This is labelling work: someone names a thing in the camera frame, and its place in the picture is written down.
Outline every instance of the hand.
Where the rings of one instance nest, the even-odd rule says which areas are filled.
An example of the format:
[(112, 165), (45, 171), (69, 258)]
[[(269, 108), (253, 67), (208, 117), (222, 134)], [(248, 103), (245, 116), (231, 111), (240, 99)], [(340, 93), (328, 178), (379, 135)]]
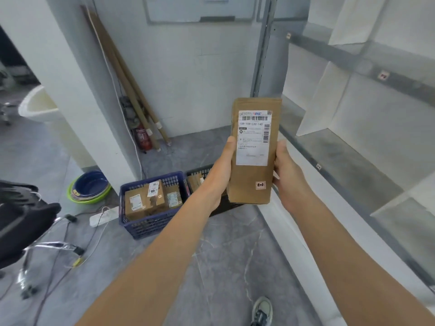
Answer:
[(231, 159), (236, 150), (236, 138), (230, 136), (227, 139), (224, 150), (219, 159), (216, 160), (213, 167), (208, 172), (204, 183), (201, 184), (200, 189), (205, 189), (211, 192), (211, 197), (214, 200), (213, 206), (216, 209), (220, 203), (220, 196), (225, 191), (228, 182), (230, 181), (231, 174)]
[(279, 141), (276, 147), (275, 171), (279, 179), (274, 176), (273, 183), (278, 187), (281, 203), (289, 213), (295, 213), (309, 203), (314, 193), (301, 167), (290, 157), (285, 140)]

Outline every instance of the shoe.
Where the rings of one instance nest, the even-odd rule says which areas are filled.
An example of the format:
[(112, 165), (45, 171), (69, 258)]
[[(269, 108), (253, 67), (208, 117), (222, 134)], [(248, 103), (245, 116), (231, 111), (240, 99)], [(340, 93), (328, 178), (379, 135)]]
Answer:
[(260, 297), (252, 308), (252, 326), (270, 326), (272, 323), (272, 303), (266, 296)]

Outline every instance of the cardboard box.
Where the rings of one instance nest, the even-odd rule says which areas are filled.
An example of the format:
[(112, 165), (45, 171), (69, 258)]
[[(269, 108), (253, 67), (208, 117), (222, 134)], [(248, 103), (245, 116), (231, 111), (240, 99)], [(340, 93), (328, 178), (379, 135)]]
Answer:
[(178, 185), (167, 186), (166, 197), (169, 209), (181, 207), (183, 204)]
[(161, 180), (125, 192), (125, 217), (130, 221), (165, 210), (167, 210), (167, 198)]
[(192, 190), (192, 193), (195, 192), (203, 182), (204, 182), (204, 178), (202, 177), (201, 173), (188, 176), (188, 183), (190, 189)]
[(237, 98), (233, 104), (232, 135), (237, 139), (227, 186), (230, 202), (270, 201), (282, 100)]

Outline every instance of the fire extinguisher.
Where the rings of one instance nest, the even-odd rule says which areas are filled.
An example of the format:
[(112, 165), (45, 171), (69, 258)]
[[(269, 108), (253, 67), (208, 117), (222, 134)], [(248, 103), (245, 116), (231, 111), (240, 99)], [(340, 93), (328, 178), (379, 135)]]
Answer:
[(138, 142), (138, 146), (140, 149), (144, 151), (149, 151), (153, 148), (153, 144), (151, 143), (150, 137), (148, 136), (146, 129), (139, 121), (139, 119), (138, 121), (135, 121), (135, 126), (133, 128), (133, 131), (134, 131), (134, 137), (136, 138), (136, 141)]

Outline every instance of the chair wheel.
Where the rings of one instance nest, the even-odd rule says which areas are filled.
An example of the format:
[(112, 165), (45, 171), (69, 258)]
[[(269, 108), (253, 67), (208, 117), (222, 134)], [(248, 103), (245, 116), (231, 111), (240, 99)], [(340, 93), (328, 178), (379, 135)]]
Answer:
[(38, 288), (30, 285), (24, 291), (21, 292), (21, 298), (23, 300), (26, 300), (29, 297), (35, 295), (37, 292), (38, 292)]
[(68, 222), (71, 222), (71, 223), (76, 223), (77, 222), (77, 218), (75, 217), (75, 216), (72, 216), (72, 215), (66, 215), (65, 216), (65, 218), (68, 220)]
[(81, 248), (81, 247), (76, 247), (76, 248), (74, 249), (74, 253), (76, 253), (76, 254), (79, 255), (79, 256), (83, 256), (83, 254), (84, 254), (84, 249)]

